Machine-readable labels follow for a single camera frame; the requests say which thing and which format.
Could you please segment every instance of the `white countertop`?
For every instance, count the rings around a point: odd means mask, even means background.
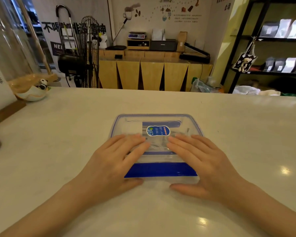
[[[296,211],[296,97],[53,87],[0,123],[0,232],[72,179],[121,113],[187,113],[236,170]],[[266,236],[227,208],[147,178],[94,207],[65,236]]]

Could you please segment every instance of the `transparent food storage box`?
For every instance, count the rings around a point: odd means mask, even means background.
[[[168,137],[180,133],[187,136],[203,133],[187,114],[122,114],[113,123],[110,137],[141,133],[150,148],[133,165],[125,178],[161,176],[197,176],[176,153],[167,148]]]

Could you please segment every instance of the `blue sticker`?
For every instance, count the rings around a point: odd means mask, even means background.
[[[151,125],[147,127],[146,131],[149,136],[170,135],[170,129],[166,125],[162,125],[162,126]]]

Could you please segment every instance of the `hand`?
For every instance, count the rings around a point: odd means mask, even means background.
[[[150,143],[145,140],[140,134],[117,135],[99,147],[83,170],[68,183],[77,194],[76,199],[89,208],[141,185],[141,179],[124,179],[124,176],[149,148]]]
[[[172,184],[171,189],[234,207],[248,182],[213,142],[200,135],[176,135],[175,138],[169,137],[167,147],[191,166],[200,178],[198,184]]]

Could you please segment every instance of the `black drawer box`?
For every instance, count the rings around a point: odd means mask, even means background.
[[[166,39],[165,41],[151,41],[152,51],[176,51],[176,39]]]

